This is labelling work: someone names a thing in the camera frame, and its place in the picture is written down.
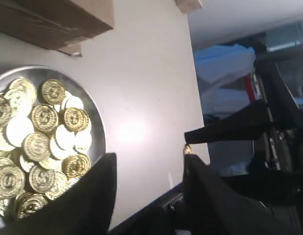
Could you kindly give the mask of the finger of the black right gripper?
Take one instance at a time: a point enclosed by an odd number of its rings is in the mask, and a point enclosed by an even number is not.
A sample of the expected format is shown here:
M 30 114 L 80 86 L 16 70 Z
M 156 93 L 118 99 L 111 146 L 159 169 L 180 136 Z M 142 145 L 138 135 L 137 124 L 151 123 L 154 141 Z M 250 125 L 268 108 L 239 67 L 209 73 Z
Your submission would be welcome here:
M 255 140 L 270 127 L 267 105 L 259 100 L 225 119 L 184 133 L 184 138 L 187 144 Z

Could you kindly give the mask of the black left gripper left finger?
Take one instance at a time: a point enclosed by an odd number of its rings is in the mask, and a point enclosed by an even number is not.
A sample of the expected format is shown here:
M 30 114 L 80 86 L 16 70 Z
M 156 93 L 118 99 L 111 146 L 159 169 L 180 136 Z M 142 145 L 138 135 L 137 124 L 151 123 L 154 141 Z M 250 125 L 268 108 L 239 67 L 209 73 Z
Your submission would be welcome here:
M 0 235 L 105 235 L 116 190 L 117 157 L 106 153 L 55 201 L 0 229 Z

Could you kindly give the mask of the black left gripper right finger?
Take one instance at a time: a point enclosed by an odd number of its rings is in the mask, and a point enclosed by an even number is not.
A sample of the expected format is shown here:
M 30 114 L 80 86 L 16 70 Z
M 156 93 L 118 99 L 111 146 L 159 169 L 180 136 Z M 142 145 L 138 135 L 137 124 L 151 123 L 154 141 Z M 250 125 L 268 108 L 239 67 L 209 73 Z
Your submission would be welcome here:
M 184 156 L 183 198 L 193 235 L 301 235 L 233 191 L 197 156 Z

